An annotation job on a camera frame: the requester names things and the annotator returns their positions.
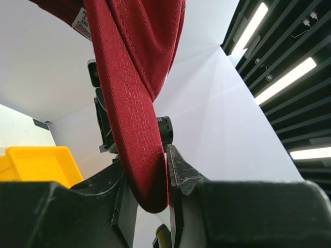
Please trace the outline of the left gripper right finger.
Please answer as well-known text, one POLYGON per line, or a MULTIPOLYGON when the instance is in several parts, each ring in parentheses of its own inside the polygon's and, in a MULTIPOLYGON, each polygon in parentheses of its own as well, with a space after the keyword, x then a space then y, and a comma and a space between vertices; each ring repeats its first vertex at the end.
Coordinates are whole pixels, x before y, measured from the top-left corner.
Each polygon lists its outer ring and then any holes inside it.
POLYGON ((167 146, 173 247, 330 247, 330 200, 311 181, 212 181, 167 146))

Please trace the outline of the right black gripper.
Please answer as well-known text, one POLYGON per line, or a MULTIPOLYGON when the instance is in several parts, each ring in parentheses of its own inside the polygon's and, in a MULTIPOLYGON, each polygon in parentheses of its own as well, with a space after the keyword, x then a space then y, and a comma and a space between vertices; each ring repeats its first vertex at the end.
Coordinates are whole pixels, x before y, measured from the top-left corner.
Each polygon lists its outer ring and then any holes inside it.
MULTIPOLYGON (((115 155, 115 158, 112 160, 112 162, 115 163, 119 160, 119 156, 107 115, 106 104, 104 102, 101 88, 97 87, 95 92, 96 96, 94 98, 94 104, 102 138, 102 145, 99 146, 99 151, 100 153, 108 152, 115 155)), ((157 117, 157 123, 162 140, 163 150, 166 151, 167 145, 173 143, 173 126, 169 116, 157 117)))

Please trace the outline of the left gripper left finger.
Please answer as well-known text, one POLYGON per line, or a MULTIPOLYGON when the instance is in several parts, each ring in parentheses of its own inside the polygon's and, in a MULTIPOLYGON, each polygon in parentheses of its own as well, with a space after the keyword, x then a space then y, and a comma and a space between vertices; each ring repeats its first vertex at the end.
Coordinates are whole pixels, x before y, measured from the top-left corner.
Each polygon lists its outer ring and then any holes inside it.
POLYGON ((119 160, 71 188, 1 183, 1 247, 132 247, 136 216, 119 160))

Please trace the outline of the red cap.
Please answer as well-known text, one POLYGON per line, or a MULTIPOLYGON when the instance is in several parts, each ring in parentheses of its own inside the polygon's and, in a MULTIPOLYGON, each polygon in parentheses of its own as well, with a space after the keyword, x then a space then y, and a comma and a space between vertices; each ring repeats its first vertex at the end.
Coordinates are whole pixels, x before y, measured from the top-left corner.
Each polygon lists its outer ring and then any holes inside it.
POLYGON ((185 1, 36 1, 77 32, 90 28, 100 85, 118 155, 139 205, 168 205, 167 173, 154 110, 173 65, 185 1))

